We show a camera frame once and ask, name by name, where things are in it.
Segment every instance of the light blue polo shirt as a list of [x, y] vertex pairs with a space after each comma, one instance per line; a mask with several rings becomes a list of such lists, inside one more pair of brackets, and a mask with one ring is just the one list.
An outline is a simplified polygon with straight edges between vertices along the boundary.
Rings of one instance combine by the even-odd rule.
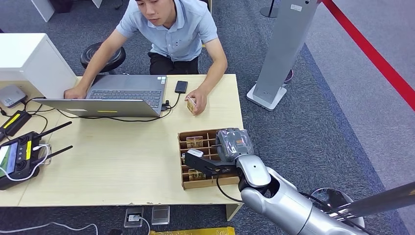
[[140, 12], [137, 2], [130, 0], [116, 29], [125, 37], [140, 31], [152, 43], [151, 52], [170, 57], [172, 61], [190, 61], [215, 38], [217, 28], [208, 6], [200, 0], [174, 0], [177, 18], [170, 29], [154, 26]]

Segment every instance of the cardboard divider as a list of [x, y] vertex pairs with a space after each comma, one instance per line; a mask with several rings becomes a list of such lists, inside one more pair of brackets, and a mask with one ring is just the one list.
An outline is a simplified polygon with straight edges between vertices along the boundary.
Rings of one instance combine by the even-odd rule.
[[[211, 187], [216, 186], [216, 176], [206, 177], [206, 179], [199, 179], [199, 180], [190, 180], [189, 177], [189, 170], [190, 167], [185, 165], [182, 162], [181, 156], [183, 153], [187, 152], [189, 148], [187, 147], [186, 138], [188, 137], [203, 137], [203, 147], [198, 147], [198, 149], [203, 152], [203, 157], [214, 160], [220, 161], [220, 157], [217, 154], [216, 150], [216, 132], [218, 130], [203, 130], [203, 131], [192, 131], [192, 132], [181, 132], [178, 134], [178, 141], [179, 141], [179, 150], [180, 150], [180, 164], [182, 170], [182, 187], [183, 189], [188, 188], [204, 188], [204, 187]], [[229, 185], [229, 184], [237, 184], [239, 182], [239, 177], [236, 174], [221, 174], [220, 178], [220, 185]]]

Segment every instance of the robotic arm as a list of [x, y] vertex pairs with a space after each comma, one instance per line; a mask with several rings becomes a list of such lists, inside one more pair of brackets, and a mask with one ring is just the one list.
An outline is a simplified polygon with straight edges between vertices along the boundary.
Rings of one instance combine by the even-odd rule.
[[[237, 172], [242, 201], [257, 213], [266, 216], [289, 235], [367, 235], [340, 222], [313, 206], [297, 188], [273, 169], [266, 167], [253, 154], [246, 130], [220, 130], [216, 146], [221, 161], [203, 157], [203, 152], [190, 149], [185, 164], [207, 176]], [[271, 197], [264, 196], [269, 191]]]

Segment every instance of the white stand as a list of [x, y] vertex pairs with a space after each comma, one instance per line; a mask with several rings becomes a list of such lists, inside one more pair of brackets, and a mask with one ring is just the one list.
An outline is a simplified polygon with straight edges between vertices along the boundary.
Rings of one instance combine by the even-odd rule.
[[102, 0], [92, 0], [95, 4], [96, 8], [99, 8], [101, 6]]
[[53, 16], [53, 13], [55, 13], [55, 9], [53, 9], [53, 6], [50, 4], [49, 0], [32, 0], [32, 3], [35, 5], [45, 22], [48, 22]]
[[270, 47], [259, 78], [247, 98], [272, 111], [287, 92], [284, 80], [304, 45], [321, 0], [281, 0]]
[[259, 98], [258, 96], [254, 95], [255, 86], [256, 86], [256, 84], [248, 92], [248, 94], [247, 94], [248, 100], [254, 102], [255, 104], [257, 104], [259, 106], [262, 106], [263, 108], [265, 108], [268, 111], [274, 110], [274, 108], [277, 106], [277, 104], [282, 99], [282, 97], [285, 95], [285, 93], [287, 93], [287, 89], [285, 89], [283, 87], [280, 87], [278, 92], [277, 92], [277, 95], [275, 96], [275, 98], [273, 100], [273, 102], [269, 103], [269, 102]]

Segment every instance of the wooden table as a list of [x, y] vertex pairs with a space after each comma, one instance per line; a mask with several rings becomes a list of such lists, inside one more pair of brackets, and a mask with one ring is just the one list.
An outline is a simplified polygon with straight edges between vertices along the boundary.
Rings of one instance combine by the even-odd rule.
[[[176, 101], [178, 94], [174, 89], [178, 80], [188, 81], [190, 92], [204, 78], [205, 75], [168, 76], [165, 99]], [[25, 86], [22, 89], [31, 93]], [[30, 102], [28, 110], [37, 107], [38, 103]], [[205, 111], [196, 117], [187, 109], [184, 95], [168, 116], [152, 122], [70, 119], [57, 111], [42, 115], [49, 120], [48, 129], [73, 122], [44, 140], [52, 145], [52, 150], [68, 145], [74, 148], [54, 157], [36, 178], [0, 191], [0, 206], [225, 204], [228, 221], [242, 206], [216, 187], [183, 190], [178, 161], [178, 132], [243, 128], [234, 74], [224, 75], [208, 96]], [[4, 123], [6, 118], [1, 117], [0, 121]], [[16, 137], [31, 130], [39, 132], [44, 123], [44, 119], [33, 117]], [[222, 187], [230, 196], [240, 199], [237, 185]]]

